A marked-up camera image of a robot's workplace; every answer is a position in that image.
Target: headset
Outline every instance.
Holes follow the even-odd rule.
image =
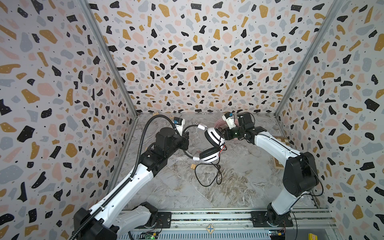
[[[224,135],[220,132],[220,130],[214,127],[208,128],[207,126],[201,124],[193,124],[186,127],[183,133],[185,133],[190,127],[197,127],[201,130],[205,130],[205,138],[210,142],[210,144],[212,144],[213,147],[202,151],[198,157],[193,156],[190,152],[188,152],[188,150],[185,150],[184,153],[195,161],[201,160],[205,163],[210,163],[218,160],[220,151],[224,148],[225,144]]]

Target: patterned wallpaper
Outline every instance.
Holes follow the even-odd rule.
[[[74,1],[0,2],[0,238],[67,239],[131,123]]]
[[[89,0],[138,112],[273,112],[331,0]]]
[[[345,1],[278,117],[316,156],[320,204],[348,240],[384,236],[383,4]]]

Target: vented panel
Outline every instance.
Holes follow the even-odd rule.
[[[140,239],[142,231],[132,231],[133,239]],[[128,234],[124,234],[119,239],[129,239]],[[207,231],[164,231],[159,234],[158,239],[231,239],[231,240],[270,240],[268,230],[216,230],[212,234]]]

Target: black mounting plate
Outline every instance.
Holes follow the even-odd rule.
[[[161,228],[170,228],[170,222],[172,220],[172,213],[171,212],[158,212],[157,213],[157,220],[158,220],[158,226],[154,230],[160,231]],[[138,226],[136,229],[147,229],[144,226]]]
[[[252,221],[253,227],[271,227],[271,225],[269,225],[266,221],[265,213],[266,213],[266,211],[252,211],[251,212],[251,219],[250,220]],[[292,220],[288,219],[289,216],[290,215],[288,214],[284,218],[285,226],[286,227],[293,227]],[[276,227],[284,227],[284,223],[279,224]]]

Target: black ear cushion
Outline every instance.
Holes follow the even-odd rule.
[[[214,153],[217,153],[220,149],[218,149],[217,147],[211,147],[207,150],[204,150],[200,153],[200,158],[205,158],[205,157],[208,157],[209,155],[212,155]]]
[[[211,138],[211,136],[209,136],[207,130],[204,132],[204,135],[205,135],[205,138],[209,141],[209,143],[212,144],[212,146],[218,148],[218,143],[216,142],[216,140],[213,140],[213,139]]]

